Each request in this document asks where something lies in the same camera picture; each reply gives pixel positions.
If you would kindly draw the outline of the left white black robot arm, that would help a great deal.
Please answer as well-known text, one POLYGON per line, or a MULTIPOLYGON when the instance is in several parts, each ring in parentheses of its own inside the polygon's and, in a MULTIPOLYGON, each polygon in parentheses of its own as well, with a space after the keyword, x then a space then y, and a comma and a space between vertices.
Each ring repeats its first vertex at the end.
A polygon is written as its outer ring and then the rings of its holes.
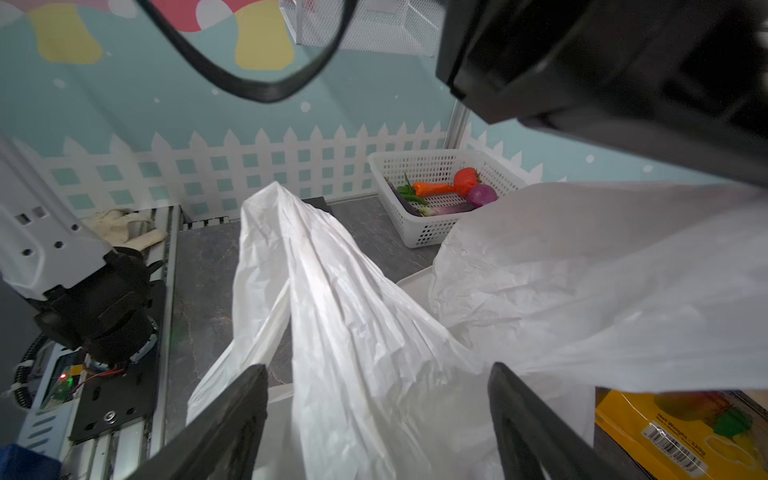
POLYGON ((1 272, 72 346, 118 325, 58 296, 122 266, 100 210, 234 214, 279 184, 347 198, 376 153, 515 123, 508 163, 645 157, 764 185, 763 1, 5 1, 1 272))

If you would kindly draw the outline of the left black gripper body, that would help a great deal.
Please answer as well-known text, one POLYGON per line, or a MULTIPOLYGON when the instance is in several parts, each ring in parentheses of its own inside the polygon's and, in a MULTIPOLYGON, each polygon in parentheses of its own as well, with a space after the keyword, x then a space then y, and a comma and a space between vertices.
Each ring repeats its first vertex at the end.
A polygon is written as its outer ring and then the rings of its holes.
POLYGON ((489 124, 767 182, 763 1, 450 1, 437 75, 489 124))

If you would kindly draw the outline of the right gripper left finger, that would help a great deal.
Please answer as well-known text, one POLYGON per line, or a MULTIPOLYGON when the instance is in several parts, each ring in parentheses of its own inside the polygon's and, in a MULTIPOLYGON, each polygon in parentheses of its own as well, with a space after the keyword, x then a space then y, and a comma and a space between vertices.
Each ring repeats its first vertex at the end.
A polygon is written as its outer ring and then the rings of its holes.
POLYGON ((268 417, 268 371, 248 367, 133 479, 250 479, 268 417))

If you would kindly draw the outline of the white plastic grocery bag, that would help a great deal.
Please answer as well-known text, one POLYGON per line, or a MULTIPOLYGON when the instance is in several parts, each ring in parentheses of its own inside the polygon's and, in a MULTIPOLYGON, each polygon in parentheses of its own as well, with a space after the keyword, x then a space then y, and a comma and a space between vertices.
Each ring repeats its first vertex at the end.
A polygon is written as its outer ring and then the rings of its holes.
POLYGON ((471 212, 417 303, 333 216, 271 184, 241 208, 233 339, 198 417, 292 335, 287 445, 264 478, 464 479, 499 466, 487 383, 510 368, 585 438, 598 387, 767 385, 767 194, 542 183, 471 212))

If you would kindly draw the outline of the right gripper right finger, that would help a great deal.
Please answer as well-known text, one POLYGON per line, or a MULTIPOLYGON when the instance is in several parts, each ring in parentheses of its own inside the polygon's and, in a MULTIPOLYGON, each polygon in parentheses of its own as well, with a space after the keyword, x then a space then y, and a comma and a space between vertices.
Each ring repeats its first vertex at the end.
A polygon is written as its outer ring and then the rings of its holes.
POLYGON ((490 372, 488 397, 506 479, 617 479, 604 460, 506 365, 490 372))

